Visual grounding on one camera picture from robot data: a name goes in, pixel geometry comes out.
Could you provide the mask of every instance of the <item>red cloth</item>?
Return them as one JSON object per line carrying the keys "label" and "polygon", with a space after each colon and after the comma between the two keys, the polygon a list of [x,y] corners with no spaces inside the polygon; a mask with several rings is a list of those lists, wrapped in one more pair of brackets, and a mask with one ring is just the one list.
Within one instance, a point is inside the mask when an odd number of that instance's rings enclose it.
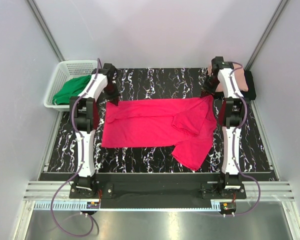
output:
{"label": "red cloth", "polygon": [[107,102],[101,146],[175,145],[176,160],[198,170],[212,147],[216,126],[212,96],[120,101],[118,106]]}

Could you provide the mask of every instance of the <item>white wall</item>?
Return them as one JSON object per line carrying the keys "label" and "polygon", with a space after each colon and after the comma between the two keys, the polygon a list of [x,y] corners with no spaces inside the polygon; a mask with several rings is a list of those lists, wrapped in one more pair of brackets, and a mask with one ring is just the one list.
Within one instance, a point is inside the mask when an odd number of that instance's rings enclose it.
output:
{"label": "white wall", "polygon": [[56,112],[43,106],[57,59],[24,0],[0,0],[0,240],[39,172]]}
{"label": "white wall", "polygon": [[286,7],[252,73],[275,162],[300,211],[300,0]]}
{"label": "white wall", "polygon": [[246,64],[279,0],[36,0],[66,59],[117,68]]}

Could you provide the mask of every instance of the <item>floor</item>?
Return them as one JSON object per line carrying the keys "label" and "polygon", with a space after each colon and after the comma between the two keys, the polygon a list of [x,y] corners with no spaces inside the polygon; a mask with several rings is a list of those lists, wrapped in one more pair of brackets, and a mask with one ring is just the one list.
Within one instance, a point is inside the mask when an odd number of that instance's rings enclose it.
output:
{"label": "floor", "polygon": [[[121,92],[121,100],[192,98],[199,97],[206,68],[139,68],[118,69],[115,81]],[[221,100],[214,101],[214,113],[218,118]],[[171,155],[174,146],[140,148],[101,147],[105,119],[105,101],[98,100],[100,124],[94,138],[94,164],[98,173],[192,173]],[[217,127],[213,146],[206,156],[199,173],[219,172],[223,161],[222,128]],[[251,107],[241,131],[240,167],[245,172],[270,172],[256,119]],[[72,130],[69,113],[65,112],[59,125],[49,173],[72,173],[77,169],[77,140]]]}
{"label": "floor", "polygon": [[[238,211],[251,207],[238,202]],[[91,223],[74,211],[55,211],[59,223],[73,234],[89,231]],[[279,202],[260,202],[258,209],[244,216],[223,218],[214,212],[106,212],[93,215],[98,223],[85,240],[292,240],[283,207]],[[56,226],[50,211],[32,213],[26,240],[70,240]]]}

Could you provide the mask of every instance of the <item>white laundry basket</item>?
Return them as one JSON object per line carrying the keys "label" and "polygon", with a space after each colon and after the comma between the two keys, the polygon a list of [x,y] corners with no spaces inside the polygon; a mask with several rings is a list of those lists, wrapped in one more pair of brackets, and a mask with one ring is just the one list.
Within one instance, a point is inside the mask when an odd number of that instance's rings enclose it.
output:
{"label": "white laundry basket", "polygon": [[69,111],[69,105],[55,105],[52,99],[64,86],[65,82],[80,76],[92,73],[98,66],[97,60],[71,60],[59,62],[50,80],[48,90],[44,98],[44,106],[60,112]]}

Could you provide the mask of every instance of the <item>metal pole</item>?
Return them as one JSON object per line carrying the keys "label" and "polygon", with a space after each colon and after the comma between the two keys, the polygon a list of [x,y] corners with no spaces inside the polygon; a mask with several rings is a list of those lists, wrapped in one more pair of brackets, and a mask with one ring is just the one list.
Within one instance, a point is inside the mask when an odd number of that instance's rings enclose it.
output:
{"label": "metal pole", "polygon": [[254,64],[261,48],[263,47],[263,45],[265,44],[266,40],[268,39],[269,35],[271,34],[272,30],[274,29],[274,26],[276,25],[279,17],[281,16],[281,14],[283,13],[284,9],[286,8],[286,6],[288,5],[288,2],[290,0],[281,0],[280,3],[278,4],[276,10],[274,11],[268,25],[266,26],[258,44],[256,45],[246,67],[245,70],[250,71],[252,65]]}
{"label": "metal pole", "polygon": [[55,56],[57,57],[57,59],[59,60],[59,62],[62,62],[65,60],[64,56],[62,55],[62,53],[59,50],[59,47],[56,43],[56,41],[54,40],[35,0],[25,0],[25,2],[28,4],[28,6],[30,7],[33,15],[35,16],[35,19],[37,20],[42,32],[44,33],[46,39],[48,40],[50,47],[52,48]]}

